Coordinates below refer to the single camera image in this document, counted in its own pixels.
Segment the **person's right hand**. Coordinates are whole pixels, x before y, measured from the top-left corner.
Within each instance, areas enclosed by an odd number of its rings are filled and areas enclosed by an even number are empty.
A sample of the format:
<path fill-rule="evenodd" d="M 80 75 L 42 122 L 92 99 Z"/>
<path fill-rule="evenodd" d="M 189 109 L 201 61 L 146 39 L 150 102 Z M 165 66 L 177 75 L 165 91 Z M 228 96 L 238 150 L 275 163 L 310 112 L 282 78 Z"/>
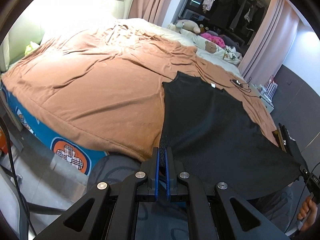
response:
<path fill-rule="evenodd" d="M 302 222 L 300 231 L 306 231 L 316 221 L 318 207 L 311 196 L 306 197 L 297 215 L 297 219 Z"/>

